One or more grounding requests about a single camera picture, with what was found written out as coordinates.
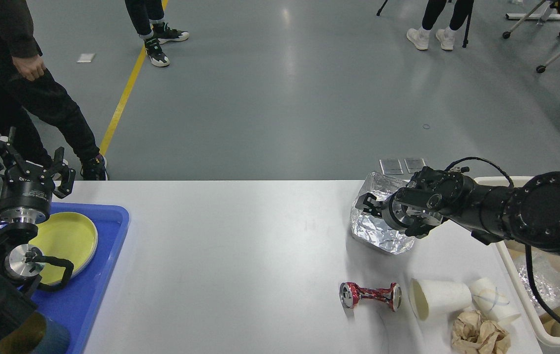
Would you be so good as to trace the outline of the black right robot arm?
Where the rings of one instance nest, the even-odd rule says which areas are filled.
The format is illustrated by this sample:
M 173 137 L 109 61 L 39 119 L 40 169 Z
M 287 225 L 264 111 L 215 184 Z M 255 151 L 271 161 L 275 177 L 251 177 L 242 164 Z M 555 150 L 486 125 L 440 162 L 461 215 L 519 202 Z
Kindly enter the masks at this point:
M 560 324 L 560 316 L 543 301 L 534 284 L 531 254 L 535 247 L 560 256 L 560 171 L 536 175 L 522 187 L 514 186 L 503 172 L 507 186 L 487 186 L 467 176 L 467 167 L 458 170 L 457 164 L 459 160 L 444 170 L 423 166 L 387 199 L 379 201 L 365 193 L 354 207 L 418 239 L 451 220 L 486 245 L 502 240 L 524 244 L 534 298 Z

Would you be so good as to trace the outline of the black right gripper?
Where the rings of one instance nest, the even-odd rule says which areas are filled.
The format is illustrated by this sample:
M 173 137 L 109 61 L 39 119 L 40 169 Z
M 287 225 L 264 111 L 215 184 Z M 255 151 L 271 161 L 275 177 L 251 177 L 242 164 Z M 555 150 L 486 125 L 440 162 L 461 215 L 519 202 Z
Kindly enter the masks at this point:
M 393 194 L 388 198 L 379 200 L 376 195 L 365 193 L 358 197 L 356 209 L 363 214 L 383 218 L 391 229 L 417 239 L 428 236 L 434 228 L 440 225 L 440 223 L 429 225 L 426 210 L 421 207 L 402 204 L 396 200 L 396 197 L 397 195 Z

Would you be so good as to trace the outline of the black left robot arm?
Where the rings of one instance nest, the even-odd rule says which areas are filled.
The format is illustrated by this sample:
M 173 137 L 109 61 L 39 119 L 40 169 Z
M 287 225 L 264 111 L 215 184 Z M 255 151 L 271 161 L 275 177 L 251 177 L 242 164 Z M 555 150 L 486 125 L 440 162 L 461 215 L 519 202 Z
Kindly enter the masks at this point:
M 12 127 L 0 139 L 0 340 L 35 313 L 35 291 L 64 289 L 74 270 L 70 260 L 46 256 L 30 241 L 50 219 L 53 196 L 72 192 L 76 171 L 64 163 L 62 147 L 48 168 L 24 159 L 14 147 L 15 132 Z

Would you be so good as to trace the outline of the crumpled paper under arm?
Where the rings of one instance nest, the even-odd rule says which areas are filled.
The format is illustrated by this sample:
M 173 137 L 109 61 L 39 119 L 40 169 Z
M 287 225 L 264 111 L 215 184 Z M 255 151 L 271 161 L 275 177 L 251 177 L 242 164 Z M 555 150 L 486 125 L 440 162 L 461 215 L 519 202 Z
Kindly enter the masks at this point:
M 511 336 L 480 311 L 464 311 L 454 320 L 451 347 L 459 354 L 506 354 L 511 348 Z

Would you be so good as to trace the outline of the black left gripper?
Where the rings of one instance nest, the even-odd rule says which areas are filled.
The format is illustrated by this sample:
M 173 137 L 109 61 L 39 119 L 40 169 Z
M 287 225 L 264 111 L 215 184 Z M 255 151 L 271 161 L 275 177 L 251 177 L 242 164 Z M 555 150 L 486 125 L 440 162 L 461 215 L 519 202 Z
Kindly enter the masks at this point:
M 52 196 L 64 199 L 73 191 L 77 171 L 64 162 L 64 148 L 55 150 L 53 163 L 44 169 L 44 181 L 26 177 L 27 162 L 14 147 L 17 128 L 11 127 L 6 141 L 0 140 L 0 172 L 6 170 L 0 193 L 0 220 L 45 222 L 50 218 Z M 18 170 L 9 170 L 17 166 Z M 59 175 L 59 184 L 53 177 Z

